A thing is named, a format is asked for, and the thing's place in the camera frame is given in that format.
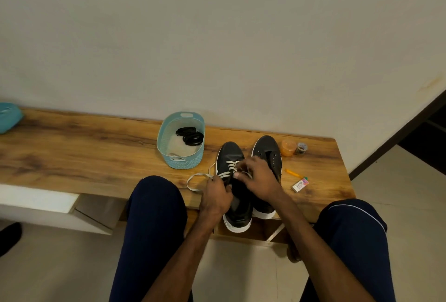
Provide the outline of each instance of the shoe sole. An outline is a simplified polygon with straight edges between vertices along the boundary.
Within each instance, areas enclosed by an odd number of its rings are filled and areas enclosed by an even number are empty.
[[[251,152],[251,156],[253,156],[254,148],[255,148],[257,142],[259,142],[259,140],[257,140],[256,143],[254,144],[253,151]],[[280,154],[280,161],[282,163],[282,168],[280,168],[280,176],[282,178],[282,169],[283,169],[282,154]],[[274,217],[275,214],[276,214],[276,211],[273,211],[272,213],[268,214],[268,213],[262,213],[262,212],[258,211],[257,209],[253,208],[253,216],[255,216],[255,217],[259,218],[259,219],[262,219],[262,220],[270,220],[270,219],[272,219]]]
[[[219,159],[220,151],[221,151],[221,148],[220,148],[220,150],[219,150],[219,152],[218,152],[218,154],[217,154],[217,158],[215,159],[215,167],[214,167],[215,174],[218,174],[218,173],[217,173],[217,160]],[[246,226],[244,226],[244,227],[240,227],[240,228],[237,228],[237,227],[234,227],[233,225],[231,225],[231,224],[229,223],[229,221],[226,219],[226,216],[225,216],[225,215],[223,215],[223,222],[224,222],[224,225],[226,226],[226,228],[227,228],[230,232],[233,232],[233,233],[242,233],[242,232],[245,232],[245,231],[247,231],[247,230],[249,229],[249,227],[251,226],[251,223],[253,222],[253,220],[250,219],[249,222],[248,222],[248,224],[247,224]]]
[[[249,220],[249,223],[248,223],[246,226],[237,228],[237,227],[234,227],[233,225],[231,225],[231,224],[228,222],[228,220],[226,219],[226,216],[225,216],[225,215],[223,215],[223,221],[224,221],[224,225],[226,226],[226,228],[227,228],[230,232],[233,232],[233,233],[242,233],[242,232],[247,231],[247,230],[249,229],[249,227],[251,226],[251,223],[253,222],[253,220],[250,219],[250,220]]]

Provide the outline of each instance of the wall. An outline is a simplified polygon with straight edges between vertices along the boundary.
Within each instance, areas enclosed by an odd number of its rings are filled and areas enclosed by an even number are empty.
[[[444,0],[0,0],[0,100],[332,136],[352,170],[446,89],[445,23]]]

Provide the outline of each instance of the floor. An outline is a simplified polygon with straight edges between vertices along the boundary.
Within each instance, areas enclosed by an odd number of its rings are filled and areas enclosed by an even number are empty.
[[[397,300],[443,301],[446,176],[396,146],[353,186],[387,222]],[[0,258],[2,301],[107,301],[124,229],[103,236],[25,224],[22,240]],[[197,302],[296,302],[307,276],[283,247],[210,240],[193,294]]]

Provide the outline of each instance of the black sneaker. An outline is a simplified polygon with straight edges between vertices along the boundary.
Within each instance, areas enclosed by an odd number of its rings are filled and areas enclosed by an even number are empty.
[[[262,136],[254,145],[251,156],[254,155],[257,155],[268,163],[269,168],[280,183],[282,176],[282,156],[280,155],[280,149],[276,140],[269,135]],[[260,219],[268,220],[276,214],[276,210],[272,205],[260,200],[258,197],[254,197],[253,205],[253,215]]]
[[[245,184],[232,176],[236,171],[236,165],[244,159],[240,147],[235,142],[226,142],[221,148],[215,161],[215,174],[220,176],[225,186],[232,185],[234,199],[231,207],[223,215],[223,221],[230,231],[242,233],[251,226],[253,216],[252,194]]]

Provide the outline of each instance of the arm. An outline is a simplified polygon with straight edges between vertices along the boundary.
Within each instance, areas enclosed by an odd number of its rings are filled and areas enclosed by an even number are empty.
[[[322,302],[375,301],[305,220],[264,160],[251,157],[240,162],[239,167],[248,168],[253,178],[250,179],[243,173],[235,173],[234,177],[243,181],[258,198],[269,202],[277,210]]]
[[[187,301],[207,241],[222,215],[229,209],[232,198],[231,188],[225,188],[218,176],[208,181],[197,221],[153,282],[143,302]]]

